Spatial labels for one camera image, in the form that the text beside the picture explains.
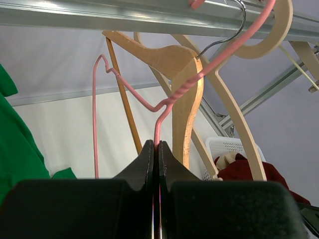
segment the red fabric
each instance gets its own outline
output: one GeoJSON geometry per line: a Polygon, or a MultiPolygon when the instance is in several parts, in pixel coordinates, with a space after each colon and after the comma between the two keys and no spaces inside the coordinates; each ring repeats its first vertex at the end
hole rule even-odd
{"type": "MultiPolygon", "coordinates": [[[[227,168],[221,170],[218,173],[218,177],[221,177],[224,181],[227,180],[253,180],[253,176],[251,175],[248,160],[238,153],[235,158],[235,162],[229,164],[227,168]]],[[[281,174],[277,171],[277,169],[270,163],[263,162],[263,166],[265,169],[265,173],[267,176],[267,181],[273,181],[281,183],[285,188],[289,190],[289,187],[281,174]]],[[[298,203],[304,203],[310,205],[310,202],[298,195],[290,191],[291,195],[294,197],[295,201],[298,203]]]]}

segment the metal rail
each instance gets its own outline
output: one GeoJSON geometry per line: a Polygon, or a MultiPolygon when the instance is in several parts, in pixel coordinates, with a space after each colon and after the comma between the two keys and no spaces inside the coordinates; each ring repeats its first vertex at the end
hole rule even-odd
{"type": "MultiPolygon", "coordinates": [[[[246,30],[262,6],[247,4],[246,30]]],[[[197,10],[188,0],[0,0],[0,24],[73,27],[228,37],[241,23],[241,9],[211,0],[197,10]]],[[[273,15],[254,35],[264,39],[273,15]]],[[[319,19],[294,15],[286,40],[319,41],[319,19]]]]}

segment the white plastic basket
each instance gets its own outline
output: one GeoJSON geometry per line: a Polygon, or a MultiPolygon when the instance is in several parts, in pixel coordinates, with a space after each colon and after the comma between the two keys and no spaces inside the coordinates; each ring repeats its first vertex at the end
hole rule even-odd
{"type": "MultiPolygon", "coordinates": [[[[228,137],[210,137],[206,140],[206,148],[208,149],[209,153],[211,154],[213,160],[217,157],[221,156],[223,153],[227,153],[230,151],[235,151],[237,153],[242,154],[246,157],[246,153],[244,147],[238,138],[228,138],[228,137]]],[[[259,148],[258,145],[257,149],[260,154],[261,160],[266,162],[265,157],[259,148]]],[[[204,181],[211,181],[212,178],[209,176],[205,165],[203,162],[200,162],[200,169],[203,175],[204,181]]]]}

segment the silver metal hook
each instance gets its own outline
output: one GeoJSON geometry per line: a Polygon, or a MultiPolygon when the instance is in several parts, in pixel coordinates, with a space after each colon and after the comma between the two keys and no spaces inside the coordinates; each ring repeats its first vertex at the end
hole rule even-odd
{"type": "Polygon", "coordinates": [[[215,46],[217,44],[221,44],[221,43],[225,43],[225,42],[230,41],[231,39],[235,38],[243,30],[244,25],[246,23],[246,6],[245,6],[245,4],[243,3],[242,0],[233,0],[233,1],[238,3],[241,6],[241,9],[243,11],[243,21],[241,23],[240,28],[238,29],[238,31],[233,36],[228,37],[228,38],[223,39],[223,40],[219,40],[219,41],[213,42],[210,45],[206,46],[205,49],[202,50],[202,52],[200,52],[198,56],[196,56],[196,59],[199,59],[210,47],[215,46]]]}

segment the green garment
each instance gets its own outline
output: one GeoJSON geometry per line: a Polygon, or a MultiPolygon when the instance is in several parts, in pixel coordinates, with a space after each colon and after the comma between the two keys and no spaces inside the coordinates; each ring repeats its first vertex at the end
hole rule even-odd
{"type": "MultiPolygon", "coordinates": [[[[13,80],[0,64],[0,204],[19,181],[51,178],[31,132],[4,98],[16,93],[13,80]]],[[[53,178],[75,178],[75,175],[67,168],[53,178]]]]}

